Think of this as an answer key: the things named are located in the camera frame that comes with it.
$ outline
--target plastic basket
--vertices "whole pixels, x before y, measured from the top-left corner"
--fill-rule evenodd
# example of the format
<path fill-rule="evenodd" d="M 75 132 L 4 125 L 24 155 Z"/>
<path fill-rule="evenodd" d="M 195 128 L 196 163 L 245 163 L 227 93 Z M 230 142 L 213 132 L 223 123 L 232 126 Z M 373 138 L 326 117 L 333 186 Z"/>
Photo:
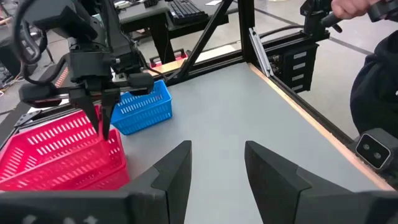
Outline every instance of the plastic basket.
<path fill-rule="evenodd" d="M 82 111 L 13 136 L 0 160 L 0 190 L 115 190 L 128 182 L 119 133 L 99 139 Z"/>
<path fill-rule="evenodd" d="M 121 95 L 115 106 L 111 124 L 127 135 L 172 117 L 172 97 L 163 80 L 155 82 L 148 95 Z"/>

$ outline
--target person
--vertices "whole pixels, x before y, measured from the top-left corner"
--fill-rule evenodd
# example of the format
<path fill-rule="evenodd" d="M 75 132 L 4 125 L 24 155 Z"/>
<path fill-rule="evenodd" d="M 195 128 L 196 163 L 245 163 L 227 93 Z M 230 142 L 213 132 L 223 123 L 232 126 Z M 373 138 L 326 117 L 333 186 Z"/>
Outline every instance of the person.
<path fill-rule="evenodd" d="M 332 0 L 331 9 L 340 19 L 352 19 L 363 16 L 369 7 L 379 0 Z"/>
<path fill-rule="evenodd" d="M 378 1 L 332 0 L 331 8 L 336 17 L 352 19 L 363 16 Z M 360 134 L 382 128 L 398 138 L 398 31 L 366 57 L 351 89 L 350 108 Z"/>

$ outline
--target hand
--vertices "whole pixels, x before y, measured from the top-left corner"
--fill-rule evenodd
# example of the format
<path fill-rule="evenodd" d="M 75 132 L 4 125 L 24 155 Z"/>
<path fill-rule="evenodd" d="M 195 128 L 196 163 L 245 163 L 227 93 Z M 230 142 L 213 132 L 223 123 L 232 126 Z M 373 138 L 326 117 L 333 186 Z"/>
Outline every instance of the hand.
<path fill-rule="evenodd" d="M 369 7 L 380 0 L 332 0 L 331 9 L 340 19 L 363 16 Z"/>

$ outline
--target red basket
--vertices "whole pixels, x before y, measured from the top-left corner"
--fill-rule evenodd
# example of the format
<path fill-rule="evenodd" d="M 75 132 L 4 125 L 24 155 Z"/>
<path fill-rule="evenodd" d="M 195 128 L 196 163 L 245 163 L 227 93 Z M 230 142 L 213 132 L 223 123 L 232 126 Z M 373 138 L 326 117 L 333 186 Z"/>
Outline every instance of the red basket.
<path fill-rule="evenodd" d="M 116 190 L 127 182 L 118 131 L 99 139 L 83 111 L 13 136 L 0 157 L 0 190 Z"/>

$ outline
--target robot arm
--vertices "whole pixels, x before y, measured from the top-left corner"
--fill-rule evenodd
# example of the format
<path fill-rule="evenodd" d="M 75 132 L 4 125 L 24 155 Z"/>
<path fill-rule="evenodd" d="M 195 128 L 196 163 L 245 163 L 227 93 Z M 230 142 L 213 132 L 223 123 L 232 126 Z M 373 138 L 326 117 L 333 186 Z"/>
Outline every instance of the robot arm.
<path fill-rule="evenodd" d="M 100 14 L 104 25 L 91 17 L 93 14 Z M 154 80 L 150 74 L 140 73 L 145 61 L 120 30 L 118 15 L 110 0 L 26 0 L 21 3 L 14 20 L 13 38 L 16 53 L 26 68 L 32 59 L 26 58 L 21 51 L 22 18 L 40 30 L 54 30 L 70 44 L 69 53 L 61 58 L 48 80 L 31 80 L 24 69 L 25 79 L 31 82 L 19 91 L 24 103 L 45 108 L 58 106 L 62 99 L 68 98 L 74 107 L 86 113 L 97 133 L 107 139 L 111 115 L 120 93 L 130 91 L 145 95 L 152 91 Z M 71 81 L 76 86 L 56 88 L 51 81 L 64 63 L 68 64 Z M 125 73 L 127 81 L 112 82 L 111 67 L 116 73 Z M 101 100 L 101 117 L 95 112 L 94 100 Z"/>

